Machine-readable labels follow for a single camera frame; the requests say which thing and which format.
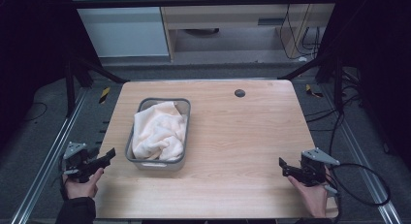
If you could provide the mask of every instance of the person's hand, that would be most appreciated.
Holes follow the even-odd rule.
[[[104,170],[100,168],[86,183],[78,183],[77,181],[70,179],[67,175],[63,175],[63,181],[65,181],[67,196],[69,199],[75,199],[80,197],[94,198],[97,193],[97,181],[102,176]]]
[[[302,196],[302,202],[310,215],[315,218],[325,218],[328,198],[327,190],[324,188],[325,184],[306,187],[292,176],[287,176],[287,178],[299,191]]]

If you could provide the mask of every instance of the black round hole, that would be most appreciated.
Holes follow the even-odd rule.
[[[234,92],[234,94],[235,94],[237,97],[241,98],[241,97],[244,97],[244,96],[245,96],[245,91],[244,91],[244,90],[241,90],[241,89],[237,89],[237,90]]]

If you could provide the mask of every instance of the white cabinet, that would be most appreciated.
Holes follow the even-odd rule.
[[[102,61],[169,56],[159,8],[84,9],[79,15]]]

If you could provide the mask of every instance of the floor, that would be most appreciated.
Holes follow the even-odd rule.
[[[306,41],[312,42],[313,33],[309,33]],[[311,50],[307,55],[290,59],[282,50],[278,35],[273,28],[245,28],[245,29],[220,29],[220,32],[212,35],[196,35],[192,32],[181,30],[178,33],[178,41],[175,46],[175,58],[173,62],[142,62],[138,68],[134,67],[108,67],[108,70],[123,78],[132,80],[182,80],[182,79],[235,79],[235,78],[269,78],[283,76],[298,68],[306,60],[310,60],[315,54]],[[312,69],[293,80],[296,92],[304,114],[311,116],[317,111],[332,108],[332,92],[329,84],[317,86],[313,80],[316,69]],[[112,109],[115,106],[121,85],[115,84],[106,78],[92,73],[95,80],[91,89],[79,88],[77,84],[77,96],[84,96],[86,108],[79,111],[79,118],[73,120],[68,136],[59,136],[61,126],[67,124],[64,119],[66,103],[61,97],[65,96],[64,80],[59,80],[47,87],[41,88],[36,93],[39,101],[33,105],[27,114],[27,121],[21,124],[20,130],[12,139],[13,145],[6,156],[2,155],[0,167],[0,184],[2,184],[3,210],[11,210],[1,213],[0,223],[9,223],[14,210],[26,208],[29,215],[25,216],[27,223],[53,223],[51,213],[57,213],[61,202],[58,200],[58,186],[53,185],[58,176],[56,161],[49,156],[51,152],[59,152],[59,145],[65,145],[67,140],[84,140],[99,145],[104,138],[105,129],[110,121]],[[313,89],[324,94],[324,99],[307,95],[305,86],[310,83]],[[109,86],[111,94],[104,105],[98,104],[102,90]],[[347,97],[355,91],[347,90]],[[378,172],[387,175],[387,180],[393,189],[392,203],[383,208],[369,208],[359,204],[347,196],[344,200],[343,218],[339,223],[411,223],[411,215],[407,210],[411,208],[411,198],[407,196],[407,189],[411,186],[411,175],[404,169],[404,165],[394,155],[385,155],[375,128],[366,117],[364,110],[359,109],[359,101],[353,101],[346,109],[346,116],[340,128],[338,128],[334,145],[334,154],[346,161],[359,160],[369,164]],[[316,145],[327,148],[330,143],[331,132],[326,131],[333,127],[336,116],[332,114],[329,119],[318,123],[310,122],[309,128]],[[21,159],[26,159],[24,168],[21,167]],[[42,167],[52,167],[49,174],[38,175]],[[24,175],[18,180],[10,176]],[[381,199],[384,191],[380,191],[375,178],[368,178],[364,173],[341,172],[341,180],[348,185],[354,185],[352,190],[362,193],[365,190],[373,191],[372,198]],[[366,185],[357,184],[357,180],[365,181]],[[33,207],[21,207],[28,195],[33,195],[37,200]],[[279,220],[279,223],[294,223],[295,220]],[[96,223],[140,223],[134,220],[97,220]]]

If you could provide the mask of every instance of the black sleeve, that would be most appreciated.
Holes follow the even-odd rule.
[[[96,206],[89,197],[70,199],[64,202],[58,213],[56,224],[92,224],[96,217]]]
[[[296,224],[332,224],[328,218],[301,218]]]

